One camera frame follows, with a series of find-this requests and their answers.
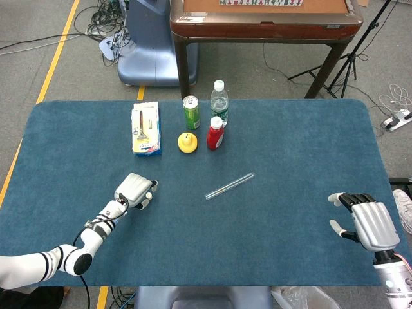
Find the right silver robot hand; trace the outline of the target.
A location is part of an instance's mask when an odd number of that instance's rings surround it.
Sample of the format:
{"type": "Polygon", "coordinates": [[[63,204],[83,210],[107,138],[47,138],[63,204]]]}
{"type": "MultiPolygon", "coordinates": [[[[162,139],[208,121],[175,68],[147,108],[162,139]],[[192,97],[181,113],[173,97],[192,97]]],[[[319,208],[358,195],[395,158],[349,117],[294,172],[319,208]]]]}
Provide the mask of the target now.
{"type": "Polygon", "coordinates": [[[365,250],[374,253],[374,265],[401,261],[395,253],[400,238],[382,202],[376,201],[366,193],[350,194],[347,192],[331,194],[328,201],[336,207],[344,206],[349,211],[355,225],[355,231],[351,232],[341,227],[337,221],[330,220],[331,228],[339,237],[360,243],[365,250]]]}

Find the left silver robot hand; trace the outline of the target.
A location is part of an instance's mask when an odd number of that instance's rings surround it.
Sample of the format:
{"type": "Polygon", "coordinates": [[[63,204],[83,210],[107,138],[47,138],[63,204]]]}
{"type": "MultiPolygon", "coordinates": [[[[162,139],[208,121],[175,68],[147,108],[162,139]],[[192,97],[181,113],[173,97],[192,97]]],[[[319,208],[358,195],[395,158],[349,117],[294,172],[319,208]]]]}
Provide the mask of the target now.
{"type": "Polygon", "coordinates": [[[129,208],[143,210],[153,199],[157,187],[157,180],[130,173],[115,190],[114,198],[124,201],[129,208]]]}

